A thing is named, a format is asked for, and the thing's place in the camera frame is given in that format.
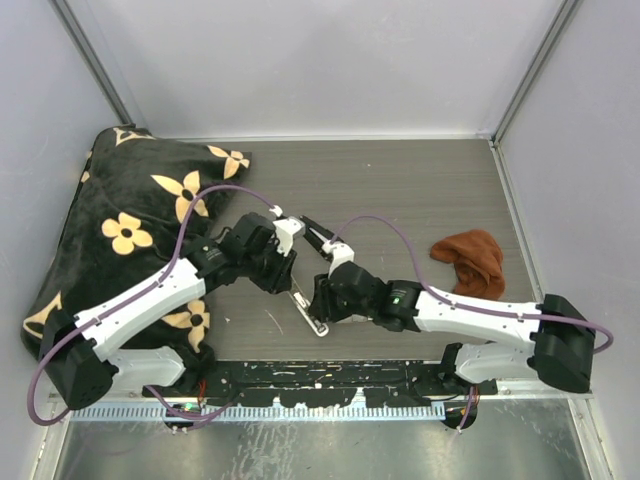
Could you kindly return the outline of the black stapler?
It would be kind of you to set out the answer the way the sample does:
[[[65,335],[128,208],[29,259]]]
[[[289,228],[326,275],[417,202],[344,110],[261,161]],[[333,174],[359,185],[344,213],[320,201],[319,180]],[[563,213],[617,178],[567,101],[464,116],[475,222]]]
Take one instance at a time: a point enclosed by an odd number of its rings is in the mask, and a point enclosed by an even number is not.
[[[299,219],[305,225],[304,239],[324,260],[332,260],[332,253],[326,252],[323,245],[329,242],[335,234],[305,215],[301,215]]]

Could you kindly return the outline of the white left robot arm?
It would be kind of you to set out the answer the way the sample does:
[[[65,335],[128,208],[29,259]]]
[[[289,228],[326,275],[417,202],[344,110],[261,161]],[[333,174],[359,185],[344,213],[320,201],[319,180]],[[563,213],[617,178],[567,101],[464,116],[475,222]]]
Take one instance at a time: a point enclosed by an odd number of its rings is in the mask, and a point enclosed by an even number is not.
[[[295,217],[271,220],[243,215],[217,239],[195,238],[149,278],[113,299],[46,320],[39,361],[72,411],[89,407],[117,387],[167,386],[178,396],[194,393],[199,370],[171,347],[128,349],[135,335],[178,307],[247,278],[269,294],[292,287],[294,241],[305,231]]]

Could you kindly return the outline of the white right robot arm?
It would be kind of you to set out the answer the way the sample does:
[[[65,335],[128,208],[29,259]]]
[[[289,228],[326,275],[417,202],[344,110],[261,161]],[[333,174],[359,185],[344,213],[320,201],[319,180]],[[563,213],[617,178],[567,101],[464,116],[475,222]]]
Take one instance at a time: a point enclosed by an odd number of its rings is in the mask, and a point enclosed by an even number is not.
[[[560,391],[589,391],[595,332],[575,308],[548,295],[541,303],[474,299],[408,280],[383,281],[354,261],[342,242],[319,249],[329,270],[314,278],[309,314],[321,323],[364,317],[391,332],[457,334],[474,343],[446,346],[438,369],[444,390],[459,394],[497,379],[537,378]]]

